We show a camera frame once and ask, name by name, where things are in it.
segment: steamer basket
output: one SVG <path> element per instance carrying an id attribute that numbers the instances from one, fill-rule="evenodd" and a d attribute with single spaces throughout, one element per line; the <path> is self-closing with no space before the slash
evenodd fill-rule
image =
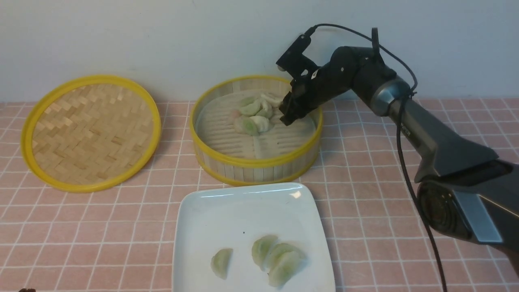
<path id="1" fill-rule="evenodd" d="M 235 134 L 232 125 L 222 126 L 222 129 L 219 131 L 203 131 L 203 129 L 198 128 L 199 121 L 205 118 L 204 112 L 211 109 L 212 106 L 215 105 L 215 102 L 222 103 L 222 100 L 224 100 L 222 98 L 227 98 L 233 94 L 244 94 L 244 92 L 252 91 L 266 91 L 282 98 L 290 89 L 290 83 L 282 78 L 273 76 L 245 76 L 223 82 L 206 91 L 206 93 L 198 99 L 189 118 L 189 129 L 194 141 L 196 158 L 202 168 L 215 179 L 234 186 L 292 181 L 304 174 L 312 166 L 319 154 L 319 141 L 322 131 L 321 108 L 318 108 L 308 115 L 308 120 L 312 122 L 314 127 L 312 133 L 310 133 L 304 141 L 300 140 L 301 144 L 294 146 L 294 149 L 290 152 L 282 153 L 275 157 L 238 157 L 236 155 L 223 153 L 227 151 L 226 149 L 223 151 L 223 148 L 219 148 L 217 151 L 217 147 L 212 148 L 208 145 L 211 143 L 208 143 L 204 137 L 207 132 L 211 132 L 213 135 L 210 140 L 214 140 L 214 137 L 221 133 L 223 135 L 221 140 L 227 141 L 228 145 L 233 145 L 233 141 L 236 139 L 239 141 L 249 139 L 250 141 L 248 143 L 252 143 L 253 137 L 241 135 L 241 138 L 236 138 L 238 134 Z M 280 114 L 278 110 L 278 115 L 274 115 L 271 121 L 275 124 L 281 124 L 279 121 Z M 214 117 L 217 116 L 217 114 L 213 112 L 209 116 Z M 292 131 L 293 133 L 289 133 L 293 135 L 289 136 L 298 135 L 299 131 L 297 127 L 304 126 L 294 126 L 292 128 L 294 130 Z M 278 129 L 277 131 L 286 132 L 284 125 L 280 125 Z M 233 139 L 229 138 L 228 135 L 234 135 Z M 262 143 L 272 144 L 272 141 L 263 138 Z M 283 143 L 288 142 L 286 142 L 286 139 L 279 138 L 277 144 L 281 146 Z"/>

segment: yellow rim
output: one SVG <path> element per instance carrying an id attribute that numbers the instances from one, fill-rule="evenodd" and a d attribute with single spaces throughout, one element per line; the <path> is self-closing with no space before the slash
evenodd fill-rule
<path id="1" fill-rule="evenodd" d="M 196 157 L 198 163 L 200 164 L 200 166 L 203 168 L 203 170 L 205 170 L 213 178 L 215 178 L 215 179 L 217 179 L 217 180 L 219 180 L 219 181 L 221 181 L 223 183 L 226 183 L 228 185 L 232 185 L 233 187 L 245 187 L 247 185 L 258 185 L 258 184 L 268 184 L 268 183 L 279 183 L 279 182 L 293 181 L 293 180 L 297 179 L 298 177 L 302 176 L 305 172 L 307 172 L 312 167 L 312 165 L 314 164 L 314 162 L 317 159 L 317 155 L 319 155 L 319 152 L 317 152 L 314 155 L 314 157 L 312 158 L 312 160 L 310 161 L 310 163 L 308 165 L 306 165 L 300 171 L 294 173 L 293 175 L 291 175 L 289 177 L 282 178 L 282 179 L 278 179 L 278 180 L 274 180 L 274 181 L 265 181 L 265 182 L 261 182 L 261 181 L 254 181 L 254 182 L 253 181 L 241 181 L 241 180 L 234 180 L 234 179 L 226 178 L 226 177 L 224 177 L 222 175 L 219 175 L 218 173 L 214 172 L 211 168 L 207 167 L 207 165 L 205 165 L 205 163 L 200 159 L 198 154 L 195 154 L 195 157 Z"/>
<path id="2" fill-rule="evenodd" d="M 152 139 L 149 144 L 148 149 L 144 152 L 143 156 L 137 161 L 137 163 L 130 168 L 127 172 L 125 172 L 122 175 L 119 175 L 113 179 L 106 180 L 101 183 L 97 184 L 86 184 L 86 185 L 77 185 L 77 184 L 68 184 L 60 182 L 49 175 L 47 175 L 37 164 L 36 159 L 34 157 L 34 154 L 32 152 L 32 136 L 34 133 L 34 128 L 36 126 L 36 123 L 38 122 L 40 116 L 43 114 L 46 108 L 49 107 L 54 101 L 56 101 L 58 98 L 63 96 L 65 93 L 76 89 L 78 87 L 90 85 L 90 84 L 97 84 L 97 83 L 110 83 L 122 87 L 126 87 L 135 93 L 137 93 L 139 96 L 141 96 L 149 106 L 150 110 L 152 111 L 153 116 L 153 134 Z M 20 148 L 22 151 L 22 156 L 25 162 L 27 163 L 29 169 L 42 181 L 47 183 L 48 185 L 62 190 L 66 192 L 75 192 L 75 193 L 86 193 L 86 192 L 95 192 L 95 191 L 101 191 L 108 188 L 111 188 L 127 179 L 132 177 L 134 174 L 136 174 L 141 168 L 144 167 L 144 165 L 149 161 L 149 159 L 152 157 L 153 153 L 155 152 L 155 149 L 157 148 L 157 145 L 160 141 L 160 129 L 161 129 L 161 122 L 160 122 L 160 114 L 157 108 L 157 104 L 149 95 L 149 93 L 139 84 L 122 77 L 118 76 L 111 76 L 111 75 L 93 75 L 93 76 L 86 76 L 78 79 L 71 80 L 65 84 L 60 85 L 59 87 L 55 88 L 53 91 L 49 92 L 47 95 L 45 95 L 33 108 L 29 116 L 27 117 L 25 124 L 23 125 L 22 129 L 22 135 L 21 135 L 21 141 L 20 141 Z"/>
<path id="3" fill-rule="evenodd" d="M 207 95 L 209 95 L 212 91 L 218 89 L 219 87 L 222 87 L 223 85 L 226 85 L 226 84 L 229 84 L 232 82 L 236 82 L 236 81 L 240 81 L 240 80 L 244 80 L 244 79 L 253 79 L 253 78 L 273 79 L 273 80 L 285 82 L 287 84 L 290 83 L 288 80 L 286 80 L 284 78 L 275 77 L 275 76 L 249 75 L 249 76 L 243 76 L 243 77 L 230 79 L 230 80 L 224 81 L 220 84 L 213 86 L 211 89 L 207 90 L 198 99 L 198 101 L 195 103 L 195 106 L 193 107 L 193 109 L 191 110 L 191 113 L 189 115 L 189 130 L 191 132 L 191 136 L 193 137 L 194 144 L 196 144 L 198 147 L 200 147 L 202 152 L 206 153 L 208 156 L 210 156 L 211 158 L 213 158 L 215 160 L 218 160 L 218 161 L 226 163 L 226 164 L 231 164 L 234 166 L 245 167 L 245 168 L 247 168 L 247 167 L 255 167 L 255 168 L 273 167 L 273 166 L 277 166 L 277 165 L 281 165 L 281 164 L 285 164 L 287 162 L 293 161 L 296 158 L 298 158 L 299 156 L 306 154 L 316 142 L 319 142 L 319 139 L 321 137 L 322 122 L 323 122 L 323 113 L 322 113 L 321 108 L 318 108 L 319 122 L 316 126 L 316 131 L 315 131 L 315 133 L 313 133 L 313 136 L 305 144 L 303 144 L 303 146 L 301 146 L 300 148 L 298 148 L 290 153 L 287 153 L 285 155 L 282 155 L 280 157 L 274 157 L 274 158 L 269 158 L 269 159 L 258 159 L 258 160 L 235 158 L 235 157 L 224 155 L 220 152 L 213 150 L 212 148 L 207 146 L 204 142 L 202 142 L 202 140 L 198 137 L 198 135 L 196 134 L 196 131 L 195 131 L 195 122 L 196 121 L 193 117 L 193 113 L 196 112 L 196 110 L 200 106 L 202 100 Z"/>

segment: robotic arm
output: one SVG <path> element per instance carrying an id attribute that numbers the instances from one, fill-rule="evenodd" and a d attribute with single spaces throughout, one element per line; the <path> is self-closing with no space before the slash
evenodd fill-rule
<path id="1" fill-rule="evenodd" d="M 385 65 L 377 29 L 371 48 L 340 47 L 319 67 L 303 55 L 316 28 L 300 35 L 276 63 L 293 78 L 281 121 L 288 126 L 352 90 L 377 116 L 398 125 L 411 88 Z M 420 183 L 416 207 L 425 223 L 444 235 L 504 251 L 519 271 L 519 165 L 462 138 L 413 100 L 406 100 L 401 121 L 401 132 L 422 158 L 414 181 Z"/>

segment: white wall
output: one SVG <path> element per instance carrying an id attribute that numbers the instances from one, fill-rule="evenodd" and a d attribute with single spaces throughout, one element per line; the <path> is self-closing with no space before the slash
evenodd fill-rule
<path id="1" fill-rule="evenodd" d="M 289 77 L 276 60 L 319 22 L 379 27 L 422 96 L 517 96 L 518 12 L 517 0 L 0 0 L 0 101 L 100 73 L 169 100 L 245 74 Z M 337 46 L 363 44 L 323 29 L 307 56 L 323 64 Z"/>

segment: white grid line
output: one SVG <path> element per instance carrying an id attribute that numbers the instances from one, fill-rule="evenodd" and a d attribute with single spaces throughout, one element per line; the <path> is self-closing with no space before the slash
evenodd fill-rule
<path id="1" fill-rule="evenodd" d="M 364 132 L 364 134 L 366 134 L 366 130 L 364 129 L 364 124 L 362 124 L 362 131 Z M 379 179 L 378 179 L 378 176 L 377 176 L 377 172 L 375 171 L 375 166 L 373 164 L 373 158 L 371 157 L 371 153 L 370 153 L 370 144 L 368 143 L 367 141 L 367 138 L 364 137 L 364 140 L 366 141 L 366 147 L 367 147 L 367 152 L 368 152 L 368 156 L 370 157 L 370 162 L 371 162 L 371 165 L 373 166 L 373 173 L 375 174 L 375 180 L 377 181 L 377 188 L 380 192 L 380 197 L 382 198 L 382 188 L 380 187 L 380 184 L 378 183 L 379 182 Z M 389 215 L 389 210 L 388 210 L 388 207 L 386 206 L 386 201 L 382 199 L 382 205 L 384 206 L 384 211 L 386 212 L 387 215 Z M 391 223 L 391 220 L 388 220 L 389 221 L 389 230 L 391 231 L 391 234 L 394 236 L 394 230 L 393 230 L 393 225 Z M 400 256 L 400 251 L 398 249 L 398 244 L 397 244 L 397 240 L 396 238 L 393 238 L 393 242 L 394 242 L 394 246 L 397 250 L 397 256 L 398 256 L 398 259 L 400 260 L 400 268 L 402 269 L 402 274 L 404 275 L 404 281 L 405 281 L 405 284 L 408 286 L 407 290 L 408 291 L 411 291 L 409 289 L 409 280 L 407 279 L 407 275 L 406 275 L 406 272 L 405 272 L 405 269 L 404 269 L 404 263 L 402 262 L 402 257 Z M 367 249 L 367 252 L 369 253 L 370 252 L 370 249 L 366 243 L 366 249 Z"/>
<path id="2" fill-rule="evenodd" d="M 519 116 L 517 116 L 517 115 L 514 113 L 514 111 L 513 111 L 513 110 L 508 106 L 508 103 L 505 102 L 505 105 L 507 106 L 507 109 L 508 109 L 508 110 L 512 113 L 512 115 L 514 116 L 515 120 L 519 122 Z M 515 148 L 515 147 L 512 145 L 512 143 L 511 143 L 510 140 L 508 140 L 508 143 L 509 143 L 509 144 L 512 146 L 512 148 L 514 149 L 515 154 L 517 154 L 517 155 L 519 156 L 519 148 Z"/>
<path id="3" fill-rule="evenodd" d="M 168 103 L 166 105 L 166 112 L 164 114 L 164 123 L 166 123 L 166 116 L 168 115 L 168 108 L 169 108 L 169 105 L 170 103 Z M 179 165 L 179 160 L 180 160 L 180 149 L 179 149 L 179 156 L 177 157 L 176 159 L 176 165 L 175 165 L 175 171 L 173 173 L 173 184 L 175 183 L 175 175 L 176 175 L 176 167 L 178 167 Z M 170 211 L 170 207 L 171 207 L 171 204 L 169 202 L 171 202 L 171 196 L 173 194 L 173 186 L 171 186 L 171 190 L 169 190 L 169 200 L 168 200 L 168 207 L 166 208 L 166 214 L 165 214 L 165 218 L 164 218 L 164 223 L 162 223 L 162 231 L 160 233 L 160 240 L 162 241 L 164 239 L 164 229 L 166 227 L 166 220 L 168 219 L 168 213 Z M 152 279 L 151 281 L 149 282 L 149 291 L 151 291 L 153 289 L 153 282 L 155 281 L 155 273 L 157 271 L 157 264 L 158 264 L 158 261 L 159 261 L 159 256 L 160 256 L 160 250 L 162 249 L 162 244 L 159 244 L 158 248 L 157 248 L 157 256 L 155 257 L 155 266 L 153 267 L 153 273 L 152 273 Z"/>
<path id="4" fill-rule="evenodd" d="M 34 209 L 36 209 L 36 205 L 31 209 L 29 215 L 27 216 L 27 220 L 31 217 L 32 213 L 34 212 Z M 12 247 L 11 251 L 9 252 L 9 255 L 8 255 L 8 256 L 6 257 L 6 259 L 5 259 L 6 264 L 9 263 L 9 259 L 12 257 L 12 253 L 13 253 L 13 251 L 15 250 L 15 247 L 16 247 L 17 243 L 20 241 L 20 238 L 22 237 L 23 230 L 25 229 L 25 226 L 26 226 L 27 220 L 25 220 L 25 221 L 22 223 L 22 227 L 20 228 L 20 233 L 18 234 L 18 238 L 17 238 L 16 241 L 15 241 L 15 245 Z M 38 254 L 42 252 L 42 249 L 43 249 L 43 247 L 41 246 L 41 247 L 40 247 L 40 250 L 39 250 L 39 252 L 38 252 Z"/>
<path id="5" fill-rule="evenodd" d="M 2 138 L 4 137 L 4 135 L 5 135 L 6 132 L 4 132 L 4 133 L 0 136 L 0 141 L 2 140 Z M 18 145 L 18 147 L 16 148 L 15 155 L 16 155 L 16 153 L 17 153 L 18 151 L 20 151 L 20 145 Z M 13 158 L 15 158 L 14 155 L 13 155 L 13 156 L 9 159 L 9 161 L 7 162 L 7 165 L 5 166 L 5 169 L 4 169 L 4 170 L 2 171 L 2 173 L 0 174 L 0 179 L 4 176 L 4 174 L 8 173 L 8 171 L 7 171 L 7 167 L 9 166 L 9 164 L 11 164 Z M 28 174 L 28 173 L 29 173 L 29 170 L 27 170 L 27 171 L 25 172 L 25 176 L 23 176 L 22 180 L 21 180 L 20 183 L 18 184 L 18 187 L 15 188 L 15 189 L 16 189 L 16 192 L 15 192 L 14 195 L 12 196 L 12 198 L 11 198 L 11 200 L 10 200 L 10 202 L 9 202 L 9 205 L 10 205 L 10 204 L 12 203 L 12 201 L 15 199 L 16 194 L 17 194 L 18 191 L 20 190 L 20 188 L 21 188 L 21 186 L 22 186 L 22 184 L 23 184 L 23 181 L 24 181 L 25 178 L 27 177 L 27 174 Z M 7 208 L 4 210 L 4 212 L 2 213 L 2 216 L 0 216 L 0 218 L 3 218 L 3 217 L 4 217 L 6 211 L 7 211 Z"/>
<path id="6" fill-rule="evenodd" d="M 88 199 L 88 202 L 90 202 L 92 200 L 92 198 L 93 198 L 93 196 L 91 195 L 90 198 Z M 85 215 L 87 214 L 87 209 L 88 209 L 88 207 L 86 207 L 85 210 L 83 211 L 81 219 L 83 219 L 85 217 Z M 78 224 L 76 234 L 74 235 L 74 239 L 72 240 L 72 244 L 70 246 L 69 253 L 67 254 L 67 257 L 65 259 L 65 263 L 67 263 L 70 259 L 70 255 L 72 254 L 72 249 L 74 248 L 74 244 L 76 244 L 76 240 L 77 240 L 77 236 L 79 235 L 80 228 L 81 228 L 81 224 Z M 65 269 L 61 269 L 60 276 L 58 277 L 58 280 L 56 281 L 56 286 L 54 287 L 54 290 L 58 290 L 58 286 L 60 285 L 61 278 L 63 277 L 64 271 L 65 271 Z"/>
<path id="7" fill-rule="evenodd" d="M 503 273 L 501 272 L 501 269 L 499 268 L 499 266 L 497 265 L 497 259 L 494 257 L 494 255 L 492 254 L 491 250 L 490 250 L 490 246 L 486 246 L 487 248 L 487 251 L 488 253 L 490 254 L 490 257 L 491 257 L 491 261 L 494 263 L 494 265 L 496 266 L 496 270 L 497 272 L 499 273 L 499 277 L 501 278 L 501 281 L 505 284 L 506 288 L 507 288 L 507 292 L 510 292 L 510 283 L 507 283 L 505 280 L 504 280 L 504 276 L 503 276 Z"/>
<path id="8" fill-rule="evenodd" d="M 38 197 L 38 200 L 37 202 L 41 199 L 42 195 L 43 195 L 43 192 L 45 191 L 45 187 L 42 188 L 42 191 L 40 192 L 39 194 L 39 197 Z M 54 215 L 54 219 L 58 216 L 59 214 L 59 210 L 61 209 L 61 206 L 58 208 L 58 212 L 56 212 L 56 215 Z M 34 261 L 34 266 L 31 268 L 31 271 L 29 272 L 29 276 L 27 277 L 27 281 L 25 282 L 25 287 L 27 287 L 29 285 L 29 281 L 31 279 L 31 276 L 34 272 L 34 268 L 36 267 L 36 263 L 38 262 L 40 256 L 42 255 L 42 252 L 43 252 L 43 249 L 45 247 L 45 243 L 49 240 L 49 236 L 50 236 L 50 231 L 52 230 L 52 223 L 50 224 L 49 226 L 49 230 L 47 231 L 47 236 L 45 237 L 45 240 L 44 240 L 44 243 L 42 244 L 42 247 L 41 249 L 39 250 L 39 253 L 38 255 L 36 256 L 36 260 Z"/>
<path id="9" fill-rule="evenodd" d="M 20 112 L 21 112 L 21 111 L 22 111 L 22 109 L 20 108 L 20 109 L 18 110 L 18 113 L 16 113 L 15 117 L 18 117 L 18 116 L 20 115 Z M 0 140 L 3 138 L 3 136 L 5 135 L 6 132 L 4 132 L 4 133 L 2 134 L 2 136 L 0 137 Z M 11 163 L 11 161 L 12 161 L 12 158 L 11 158 L 11 159 L 9 160 L 9 162 L 7 163 L 7 166 Z M 20 183 L 18 184 L 18 188 L 17 188 L 17 190 L 15 191 L 15 193 L 14 193 L 14 195 L 12 196 L 11 200 L 9 201 L 10 204 L 12 203 L 12 201 L 14 201 L 14 199 L 15 199 L 15 197 L 16 197 L 16 194 L 17 194 L 18 191 L 20 190 L 20 187 L 21 187 L 21 185 L 23 184 L 23 182 L 24 182 L 25 178 L 27 177 L 27 174 L 28 174 L 28 173 L 29 173 L 29 172 L 27 172 L 27 173 L 23 176 L 22 180 L 21 180 Z M 27 219 L 29 219 L 29 218 L 31 217 L 31 215 L 32 215 L 32 213 L 33 213 L 33 211 L 34 211 L 35 208 L 36 208 L 36 206 L 33 206 L 33 208 L 31 209 L 30 214 L 27 216 Z M 7 208 L 5 208 L 5 210 L 4 210 L 4 212 L 2 213 L 2 216 L 0 217 L 0 219 L 3 218 L 3 217 L 5 216 L 5 212 L 6 212 L 6 211 L 7 211 Z M 22 236 L 22 234 L 23 234 L 23 229 L 25 228 L 25 223 L 26 223 L 26 220 L 22 223 L 22 226 L 21 226 L 21 228 L 20 228 L 20 233 L 18 234 L 18 237 L 17 237 L 15 243 L 17 243 L 17 242 L 20 240 L 20 238 L 21 238 L 21 236 Z M 15 250 L 15 247 L 13 246 L 13 248 L 11 249 L 11 251 L 9 251 L 9 255 L 8 255 L 8 256 L 6 257 L 6 259 L 5 259 L 6 264 L 9 262 L 9 258 L 12 256 L 12 253 L 13 253 L 14 250 Z M 3 270 L 4 270 L 4 267 L 2 267 L 2 268 L 0 269 L 0 274 L 3 272 Z"/>
<path id="10" fill-rule="evenodd" d="M 463 106 L 463 109 L 464 109 L 465 111 L 467 111 L 467 108 L 465 107 L 465 104 L 464 104 L 463 102 L 461 103 L 461 105 Z M 477 131 L 477 133 L 479 134 L 479 135 L 474 135 L 474 136 L 479 136 L 479 137 L 481 138 L 481 140 L 482 140 L 486 145 L 488 145 L 487 141 L 485 140 L 485 137 L 484 137 L 483 134 L 481 133 L 480 129 L 476 126 L 476 123 L 474 122 L 474 120 L 472 119 L 472 117 L 471 117 L 470 115 L 468 115 L 468 116 L 469 116 L 470 122 L 471 122 L 472 124 L 474 124 L 474 127 L 476 128 L 476 131 Z"/>
<path id="11" fill-rule="evenodd" d="M 119 185 L 117 187 L 118 187 L 118 190 L 117 190 L 117 196 L 115 197 L 115 201 L 117 201 L 119 199 L 119 195 L 121 194 L 121 186 Z M 116 206 L 116 204 L 113 204 L 112 210 L 110 211 L 109 218 L 114 214 L 115 206 Z M 99 246 L 99 250 L 97 252 L 97 256 L 95 257 L 94 266 L 97 266 L 97 263 L 99 261 L 99 256 L 101 255 L 101 251 L 103 250 L 104 240 L 106 238 L 107 232 L 108 232 L 108 222 L 106 223 L 106 227 L 105 227 L 104 233 L 103 233 L 103 238 L 101 239 L 101 245 Z M 92 282 L 92 278 L 94 277 L 94 271 L 95 271 L 95 267 L 92 268 L 92 272 L 90 272 L 90 278 L 88 279 L 87 289 L 90 288 L 90 284 Z"/>
<path id="12" fill-rule="evenodd" d="M 339 112 L 336 112 L 336 115 L 337 115 L 337 120 L 339 120 Z M 344 145 L 344 138 L 343 138 L 343 132 L 339 129 L 339 134 L 340 134 L 340 137 L 341 137 L 341 143 L 342 143 L 342 146 L 343 146 L 343 150 L 346 150 L 346 147 Z M 349 179 L 350 179 L 350 182 L 353 182 L 353 178 L 351 176 L 351 171 L 350 171 L 350 168 L 349 168 L 349 162 L 348 162 L 348 157 L 346 155 L 346 152 L 344 153 L 344 159 L 346 160 L 346 167 L 348 167 L 348 176 L 349 176 Z M 356 194 L 355 194 L 355 188 L 353 187 L 352 185 L 352 191 L 353 191 L 353 197 L 357 197 Z M 357 214 L 359 215 L 359 222 L 360 222 L 360 229 L 361 229 L 361 232 L 362 232 L 362 236 L 364 237 L 364 248 L 366 249 L 366 254 L 367 254 L 367 259 L 368 261 L 370 261 L 370 269 L 371 269 L 371 273 L 372 273 L 372 278 L 373 278 L 373 284 L 375 284 L 375 290 L 378 292 L 378 286 L 377 286 L 377 279 L 375 278 L 375 269 L 373 268 L 373 264 L 371 262 L 371 256 L 370 256 L 370 252 L 367 248 L 367 240 L 366 240 L 366 233 L 364 232 L 364 225 L 362 224 L 362 217 L 360 216 L 360 208 L 359 208 L 359 204 L 357 201 L 355 201 L 355 207 L 357 208 Z M 332 221 L 332 226 L 334 228 L 334 235 L 335 235 L 335 226 L 334 226 L 334 222 Z M 338 243 L 337 243 L 337 240 L 335 241 L 335 245 L 336 245 L 336 248 L 337 248 L 337 255 L 340 259 L 340 252 L 339 252 L 339 248 L 338 248 Z"/>
<path id="13" fill-rule="evenodd" d="M 335 112 L 336 116 L 337 116 L 337 120 L 339 120 L 339 115 L 337 112 Z M 323 155 L 322 155 L 322 152 L 319 151 L 319 155 L 321 157 L 321 163 L 324 165 L 324 158 L 323 158 Z M 326 190 L 326 198 L 328 199 L 328 211 L 330 212 L 330 216 L 333 217 L 332 215 L 332 205 L 331 205 L 331 202 L 330 202 L 330 193 L 328 192 L 328 185 L 326 184 L 327 182 L 327 178 L 326 178 L 326 171 L 323 170 L 323 178 L 324 178 L 324 189 Z M 333 232 L 333 236 L 337 236 L 336 233 L 335 233 L 335 224 L 334 224 L 334 221 L 333 221 L 333 218 L 330 219 L 330 222 L 331 222 L 331 225 L 332 225 L 332 232 Z M 337 251 L 337 259 L 340 259 L 340 253 L 339 253 L 339 245 L 337 243 L 337 240 L 333 240 L 333 243 L 335 244 L 335 250 Z M 338 269 L 339 269 L 339 273 L 340 273 L 340 282 L 342 285 L 345 284 L 344 282 L 344 274 L 343 274 L 343 267 L 341 264 L 337 265 L 338 266 Z"/>
<path id="14" fill-rule="evenodd" d="M 148 173 L 148 183 L 149 183 L 149 178 L 151 177 L 151 173 Z M 144 199 L 146 198 L 146 189 L 147 187 L 144 188 L 144 194 L 142 196 L 142 201 L 141 201 L 141 205 L 139 207 L 139 211 L 137 213 L 137 220 L 140 218 L 141 216 L 141 210 L 142 210 L 142 206 L 143 206 L 143 202 L 144 202 Z M 128 247 L 128 252 L 126 253 L 126 259 L 125 259 L 125 265 L 122 269 L 122 273 L 121 273 L 121 279 L 119 280 L 119 287 L 118 289 L 121 290 L 121 286 L 122 286 L 122 281 L 124 280 L 125 278 L 125 271 L 126 271 L 126 267 L 128 266 L 128 259 L 130 258 L 130 253 L 131 253 L 131 248 L 132 246 L 135 244 L 135 242 L 133 241 L 133 238 L 135 237 L 135 230 L 137 229 L 137 224 L 134 224 L 133 225 L 133 231 L 132 231 L 132 235 L 131 235 L 131 241 L 130 241 L 130 246 Z"/>
<path id="15" fill-rule="evenodd" d="M 508 138 L 508 135 L 505 134 L 505 132 L 503 131 L 503 128 L 501 127 L 501 124 L 498 121 L 496 121 L 496 119 L 494 118 L 494 115 L 492 115 L 492 112 L 490 111 L 490 109 L 487 107 L 487 105 L 484 102 L 483 102 L 483 105 L 485 106 L 486 110 L 488 111 L 488 114 L 490 115 L 490 117 L 492 117 L 492 121 L 494 121 L 496 126 L 499 128 L 499 131 L 501 132 L 501 134 L 504 136 L 504 138 L 508 142 L 508 145 L 510 145 L 512 150 L 515 152 L 515 155 L 519 156 L 519 150 L 512 147 L 512 142 L 510 142 L 510 139 Z"/>

